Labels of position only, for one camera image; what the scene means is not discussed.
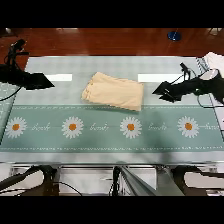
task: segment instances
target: brown wooden floor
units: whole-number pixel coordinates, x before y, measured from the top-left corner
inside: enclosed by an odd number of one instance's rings
[[[212,51],[224,54],[224,29],[178,28],[182,40],[173,42],[167,33],[177,28],[17,28],[18,37],[0,38],[0,63],[16,40],[27,40],[30,56],[152,55],[197,56]],[[26,56],[18,57],[24,69]]]

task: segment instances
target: white rectangle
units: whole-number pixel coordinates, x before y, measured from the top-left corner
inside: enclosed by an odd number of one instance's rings
[[[45,75],[49,81],[54,81],[54,82],[68,82],[72,81],[72,74],[55,74],[55,75]]]
[[[173,82],[178,79],[183,74],[138,74],[139,82]],[[178,79],[175,83],[180,83],[184,81],[184,77]]]

